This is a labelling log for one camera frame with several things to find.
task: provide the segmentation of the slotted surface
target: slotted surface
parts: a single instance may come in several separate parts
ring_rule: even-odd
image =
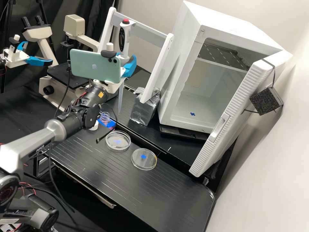
[[[198,58],[220,63],[226,66],[248,71],[249,67],[237,55],[236,51],[204,43]]]
[[[82,130],[58,144],[52,158],[157,231],[204,231],[213,194],[160,159],[153,170],[137,169],[131,154],[139,146],[116,152],[105,141],[96,144],[105,132]]]

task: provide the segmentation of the sponge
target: sponge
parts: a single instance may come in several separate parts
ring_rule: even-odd
[[[279,108],[280,106],[283,106],[282,99],[277,91],[272,87],[268,87],[263,91],[252,95],[250,97],[250,101],[259,115],[266,114]]]

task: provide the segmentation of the black tabletop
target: black tabletop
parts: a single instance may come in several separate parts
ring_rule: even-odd
[[[125,151],[114,151],[96,138],[107,129],[81,130],[51,151],[64,170],[95,187],[159,232],[204,232],[214,204],[213,193],[204,185],[160,160],[144,171],[131,161],[135,143]]]

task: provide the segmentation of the petri dish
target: petri dish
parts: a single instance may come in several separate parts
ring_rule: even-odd
[[[146,148],[136,149],[131,156],[132,163],[141,170],[151,170],[157,165],[156,155]]]
[[[113,150],[122,151],[131,145],[130,136],[120,130],[110,132],[105,137],[106,144]]]

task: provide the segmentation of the cable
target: cable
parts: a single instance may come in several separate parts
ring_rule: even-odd
[[[4,73],[2,73],[2,74],[0,74],[0,76],[5,75],[5,74],[6,74],[6,72],[7,72],[7,69],[6,69],[6,66],[5,66],[5,72],[4,72]]]
[[[114,116],[115,116],[116,122],[115,122],[115,126],[114,126],[113,129],[111,129],[109,132],[107,132],[107,133],[106,133],[105,135],[103,135],[101,138],[97,138],[97,140],[96,140],[96,143],[97,143],[97,144],[98,144],[102,139],[104,139],[110,132],[112,132],[114,129],[116,129],[116,126],[117,126],[117,123],[118,123],[118,118],[117,118],[117,115],[115,114],[113,108],[112,108],[110,105],[108,105],[107,103],[103,103],[103,105],[108,106],[108,107],[112,110],[112,112],[113,112],[113,114],[114,114]]]
[[[22,224],[20,224],[18,227],[16,227],[14,230],[11,230],[10,232],[17,231],[21,226],[22,226]]]
[[[1,19],[2,19],[2,16],[3,16],[3,13],[5,12],[5,9],[7,8],[8,4],[9,4],[9,1],[10,0],[7,0],[7,3],[5,5],[5,7],[3,8],[3,11],[2,11],[1,16],[0,16],[0,22],[1,22]]]
[[[246,110],[246,109],[244,109],[244,111],[248,111],[248,112],[251,112],[251,113],[258,113],[256,111],[250,111],[250,110]]]
[[[273,84],[271,85],[271,88],[273,88],[273,87],[274,87],[274,83],[275,83],[276,67],[275,67],[272,63],[268,62],[268,61],[267,61],[267,60],[265,60],[265,59],[262,59],[262,61],[264,61],[265,63],[268,63],[268,64],[269,64],[270,66],[272,66],[272,67],[273,67],[273,69],[274,69]]]
[[[58,195],[60,196],[61,200],[64,202],[64,204],[73,212],[75,213],[75,210],[64,200],[62,194],[60,193],[59,189],[56,186],[56,183],[54,181],[54,178],[52,177],[52,168],[51,168],[51,149],[52,145],[49,144],[49,154],[48,154],[48,165],[49,165],[49,176],[51,178],[52,185],[54,186],[55,190],[57,191]]]
[[[268,64],[269,64],[270,66],[272,66],[273,69],[274,69],[273,83],[272,83],[272,85],[271,85],[271,88],[273,88],[273,87],[274,87],[274,83],[275,83],[276,67],[275,67],[272,63],[268,62],[267,60],[262,59],[262,61],[264,61],[265,63],[268,63]],[[248,112],[251,112],[251,113],[258,113],[258,112],[256,112],[256,111],[251,111],[251,110],[246,110],[246,109],[244,109],[244,111],[248,111]]]
[[[31,184],[29,184],[27,182],[19,182],[19,185],[29,185],[30,187],[32,187]]]
[[[57,196],[55,195],[54,193],[48,191],[48,190],[45,190],[45,189],[40,189],[40,188],[35,188],[35,187],[24,187],[25,189],[35,189],[35,190],[38,190],[38,191],[42,191],[42,192],[45,192],[49,195],[51,195],[60,205],[61,207],[64,209],[64,211],[68,214],[68,216],[71,218],[71,220],[74,222],[74,224],[77,225],[76,221],[73,219],[72,215],[67,211],[67,209],[64,207],[64,204],[61,202],[62,200]]]
[[[67,95],[67,92],[68,92],[68,89],[69,89],[69,84],[70,84],[70,79],[71,79],[71,68],[69,68],[69,78],[68,78],[67,88],[65,89],[64,95],[63,95],[63,97],[62,97],[62,100],[61,100],[60,104],[58,105],[58,107],[57,107],[57,109],[56,109],[56,111],[55,111],[54,118],[56,117],[57,112],[58,112],[58,110],[59,110],[61,104],[63,103],[63,100],[64,100],[64,98],[65,98],[65,95]]]

